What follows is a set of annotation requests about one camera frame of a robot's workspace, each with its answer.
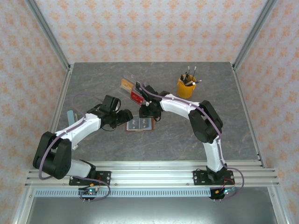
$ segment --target floral wall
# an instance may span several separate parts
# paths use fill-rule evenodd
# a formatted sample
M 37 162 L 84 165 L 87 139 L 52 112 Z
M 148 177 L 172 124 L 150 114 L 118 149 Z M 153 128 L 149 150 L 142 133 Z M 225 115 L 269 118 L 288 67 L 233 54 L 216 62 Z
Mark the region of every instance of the floral wall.
M 278 0 L 238 71 L 268 167 L 299 220 L 299 1 Z
M 65 70 L 24 0 L 0 1 L 0 223 L 10 224 Z
M 70 63 L 233 62 L 266 0 L 37 0 Z

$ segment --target metal strip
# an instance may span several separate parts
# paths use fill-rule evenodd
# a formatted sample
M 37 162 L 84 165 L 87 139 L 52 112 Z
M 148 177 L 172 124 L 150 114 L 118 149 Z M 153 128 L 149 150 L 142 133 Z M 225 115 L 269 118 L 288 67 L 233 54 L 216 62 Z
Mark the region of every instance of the metal strip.
M 245 116 L 246 116 L 246 119 L 247 119 L 247 122 L 248 122 L 248 126 L 249 126 L 251 136 L 252 136 L 253 144 L 254 144 L 254 146 L 256 148 L 256 152 L 257 152 L 257 154 L 258 154 L 258 156 L 261 160 L 262 166 L 265 167 L 264 155 L 263 155 L 263 152 L 261 151 L 261 148 L 259 146 L 259 142 L 257 141 L 255 130 L 254 130 L 254 127 L 253 127 L 252 122 L 251 122 L 249 111 L 248 111 L 248 108 L 246 106 L 246 101 L 245 101 L 245 98 L 244 98 L 244 95 L 243 95 L 243 92 L 242 92 L 242 88 L 241 88 L 241 85 L 240 85 L 240 82 L 239 82 L 239 78 L 238 78 L 238 75 L 237 75 L 237 72 L 236 72 L 235 69 L 233 69 L 233 74 L 234 74 L 235 82 L 237 84 L 237 88 L 238 88 L 238 91 L 239 91 L 239 94 L 240 94 L 241 102 L 243 104 Z
M 289 211 L 286 209 L 285 197 L 281 188 L 268 187 L 269 196 L 273 205 L 273 210 L 278 224 L 295 223 L 291 219 Z
M 245 187 L 279 186 L 275 169 L 261 168 L 255 161 L 227 161 L 231 167 L 239 168 L 245 177 Z M 193 184 L 192 172 L 197 168 L 205 169 L 205 162 L 164 161 L 164 162 L 96 162 L 97 170 L 112 172 L 110 186 L 112 188 L 198 188 Z M 242 183 L 241 176 L 234 172 L 236 186 Z M 54 178 L 42 181 L 37 170 L 31 170 L 26 186 L 61 188 L 68 186 L 69 179 Z
M 61 50 L 54 34 L 52 33 L 50 26 L 48 25 L 47 21 L 45 20 L 40 8 L 38 7 L 35 0 L 26 0 L 29 8 L 31 9 L 32 14 L 35 16 L 38 24 L 40 25 L 41 29 L 43 30 L 44 34 L 46 35 L 47 39 L 49 40 L 51 46 L 53 47 L 55 53 L 57 54 L 58 59 L 60 60 L 61 64 L 68 69 L 69 63 Z
M 64 78 L 64 83 L 63 83 L 62 88 L 60 90 L 59 99 L 58 99 L 58 102 L 57 102 L 57 105 L 56 105 L 56 109 L 55 109 L 53 119 L 52 119 L 52 123 L 51 123 L 51 127 L 50 127 L 50 132 L 52 132 L 52 133 L 56 131 L 57 126 L 58 126 L 61 110 L 62 110 L 62 107 L 64 105 L 64 98 L 65 98 L 66 91 L 67 91 L 67 88 L 69 86 L 70 79 L 71 79 L 71 73 L 72 73 L 72 66 L 70 67 L 70 69 L 68 69 L 66 71 L 66 75 L 65 75 L 65 78 Z
M 237 70 L 239 66 L 241 65 L 244 57 L 246 56 L 247 52 L 249 51 L 252 43 L 254 42 L 256 36 L 258 35 L 259 31 L 261 30 L 263 24 L 265 23 L 266 19 L 268 18 L 273 6 L 277 0 L 268 0 L 258 17 L 257 21 L 255 22 L 251 32 L 249 33 L 245 43 L 243 44 L 240 53 L 238 54 L 235 63 L 234 68 Z
M 29 188 L 24 190 L 23 196 L 19 202 L 19 206 L 14 217 L 13 224 L 27 223 L 35 194 L 35 188 Z
M 78 197 L 78 189 L 74 188 L 37 188 L 35 197 Z M 97 195 L 85 197 L 102 197 L 108 192 L 107 189 L 100 189 Z M 210 197 L 209 188 L 182 189 L 182 188 L 143 188 L 143 189 L 124 189 L 114 188 L 109 197 Z

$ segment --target metal frame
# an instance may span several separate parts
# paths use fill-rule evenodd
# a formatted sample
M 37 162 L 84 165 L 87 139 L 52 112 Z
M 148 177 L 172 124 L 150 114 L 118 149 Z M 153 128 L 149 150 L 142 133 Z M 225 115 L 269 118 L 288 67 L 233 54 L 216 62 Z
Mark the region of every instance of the metal frame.
M 239 91 L 239 95 L 240 95 L 240 98 L 241 98 L 241 102 L 242 102 L 242 105 L 243 105 L 243 109 L 244 109 L 244 112 L 245 112 L 245 116 L 246 116 L 246 119 L 247 119 L 247 122 L 248 122 L 249 130 L 250 130 L 250 133 L 251 133 L 251 136 L 252 136 L 253 144 L 254 144 L 254 147 L 256 148 L 257 156 L 261 160 L 261 163 L 262 163 L 263 167 L 265 168 L 264 156 L 263 156 L 262 151 L 260 150 L 260 146 L 259 146 L 256 134 L 255 134 L 255 131 L 254 131 L 254 127 L 252 125 L 251 118 L 249 116 L 249 112 L 248 112 L 248 109 L 247 109 L 247 106 L 246 106 L 246 101 L 245 101 L 245 98 L 244 98 L 244 95 L 243 95 L 243 92 L 242 92 L 242 89 L 241 89 L 239 78 L 238 78 L 237 72 L 236 72 L 235 68 L 233 67 L 233 65 L 232 65 L 232 70 L 233 70 L 233 74 L 234 74 L 234 77 L 235 77 L 235 82 L 236 82 L 236 85 L 237 85 L 237 88 L 238 88 L 238 91 Z
M 265 21 L 267 20 L 269 14 L 271 13 L 271 10 L 273 8 L 273 6 L 275 5 L 275 3 L 277 2 L 277 0 L 268 0 L 264 6 L 264 8 L 262 9 L 261 14 L 259 15 L 257 21 L 255 22 L 251 32 L 249 33 L 245 43 L 243 44 L 240 53 L 238 54 L 233 67 L 237 70 L 244 57 L 246 56 L 247 52 L 249 51 L 252 43 L 254 42 L 254 40 L 256 39 L 256 36 L 258 35 L 259 31 L 261 30 L 263 24 L 265 23 Z
M 64 99 L 66 95 L 67 88 L 69 86 L 70 80 L 71 80 L 71 73 L 73 71 L 74 65 L 70 65 L 70 68 L 66 70 L 65 76 L 64 76 L 64 83 L 62 85 L 62 88 L 60 90 L 59 98 L 57 101 L 57 105 L 55 108 L 55 112 L 52 118 L 50 132 L 55 132 L 58 126 L 59 117 L 61 114 L 62 106 L 64 105 Z
M 42 31 L 46 35 L 47 39 L 49 40 L 52 48 L 54 49 L 58 59 L 60 60 L 61 64 L 68 69 L 70 67 L 69 62 L 67 61 L 63 51 L 61 50 L 54 34 L 52 33 L 50 26 L 48 25 L 47 21 L 45 20 L 40 8 L 38 7 L 35 0 L 25 0 L 27 2 L 28 7 L 31 9 L 32 14 L 35 16 L 38 24 L 40 25 Z
M 39 9 L 35 0 L 25 0 L 31 9 L 33 15 L 36 17 L 41 29 L 47 36 L 51 46 L 57 54 L 61 64 L 66 68 L 65 80 L 60 92 L 60 96 L 57 102 L 57 107 L 53 115 L 50 131 L 56 131 L 64 98 L 71 78 L 72 68 L 70 66 L 63 51 L 61 50 L 57 40 L 55 39 L 49 25 L 47 24 L 41 10 Z M 235 63 L 232 65 L 234 77 L 238 87 L 238 91 L 241 97 L 245 115 L 249 124 L 249 129 L 253 137 L 253 142 L 257 151 L 257 155 L 260 160 L 257 161 L 227 161 L 229 166 L 239 168 L 245 176 L 244 187 L 267 187 L 271 202 L 274 208 L 274 212 L 279 224 L 292 223 L 288 211 L 285 209 L 286 204 L 283 199 L 283 192 L 280 188 L 279 181 L 276 175 L 275 169 L 265 168 L 263 163 L 263 154 L 260 151 L 258 141 L 255 136 L 254 127 L 251 123 L 248 109 L 244 100 L 244 96 L 240 87 L 240 83 L 237 76 L 237 69 L 241 65 L 248 50 L 258 35 L 261 27 L 266 21 L 271 9 L 275 5 L 277 0 L 268 0 L 265 4 L 258 20 L 255 22 L 245 44 L 243 45 L 239 55 L 236 58 Z M 149 161 L 149 162 L 93 162 L 97 166 L 97 170 L 110 170 L 113 172 L 111 178 L 112 190 L 120 189 L 132 189 L 132 188 L 170 188 L 170 189 L 196 189 L 198 186 L 194 186 L 192 179 L 192 171 L 201 168 L 205 169 L 206 161 Z M 240 175 L 237 172 L 235 174 L 236 185 L 241 183 Z M 201 188 L 209 188 L 215 186 L 201 186 Z M 20 199 L 19 206 L 14 218 L 14 224 L 26 223 L 29 217 L 30 209 L 36 195 L 36 190 L 42 188 L 77 188 L 76 186 L 68 185 L 68 178 L 62 180 L 49 179 L 41 181 L 38 179 L 38 172 L 36 169 L 30 170 L 26 180 L 25 190 L 22 198 Z
M 97 170 L 111 171 L 112 188 L 198 188 L 193 183 L 192 172 L 206 169 L 206 161 L 91 161 Z M 228 166 L 238 168 L 245 177 L 245 187 L 279 186 L 275 169 L 262 168 L 260 161 L 227 161 Z M 241 176 L 234 172 L 236 186 L 242 183 Z M 40 180 L 38 170 L 30 170 L 25 187 L 61 188 L 68 185 L 69 177 L 61 180 Z M 200 187 L 222 187 L 202 185 Z

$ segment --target light blue object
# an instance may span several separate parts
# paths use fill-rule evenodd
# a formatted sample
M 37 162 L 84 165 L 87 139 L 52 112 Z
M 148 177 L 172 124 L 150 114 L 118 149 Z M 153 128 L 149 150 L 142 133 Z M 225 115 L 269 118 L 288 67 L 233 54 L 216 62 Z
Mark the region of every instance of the light blue object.
M 74 111 L 67 112 L 67 120 L 69 121 L 69 126 L 75 123 L 75 113 Z

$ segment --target gray marble table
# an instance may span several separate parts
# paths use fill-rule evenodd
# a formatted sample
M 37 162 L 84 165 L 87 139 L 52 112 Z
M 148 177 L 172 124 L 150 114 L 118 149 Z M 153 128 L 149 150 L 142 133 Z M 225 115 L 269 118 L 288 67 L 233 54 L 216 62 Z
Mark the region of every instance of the gray marble table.
M 150 84 L 157 92 L 177 96 L 180 74 L 197 66 L 195 77 L 202 79 L 190 101 L 208 100 L 223 121 L 221 146 L 226 160 L 255 160 L 250 135 L 230 63 L 75 63 L 59 119 L 58 130 L 68 126 L 67 111 L 73 110 L 72 97 L 87 92 L 101 99 L 112 95 L 121 99 L 121 109 L 138 114 L 139 105 L 119 92 L 126 71 Z M 86 112 L 97 100 L 79 96 L 76 107 Z M 125 126 L 113 132 L 98 130 L 81 141 L 73 159 L 87 161 L 172 161 L 206 160 L 204 147 L 193 134 L 190 122 L 176 114 L 163 112 L 154 131 L 131 133 Z

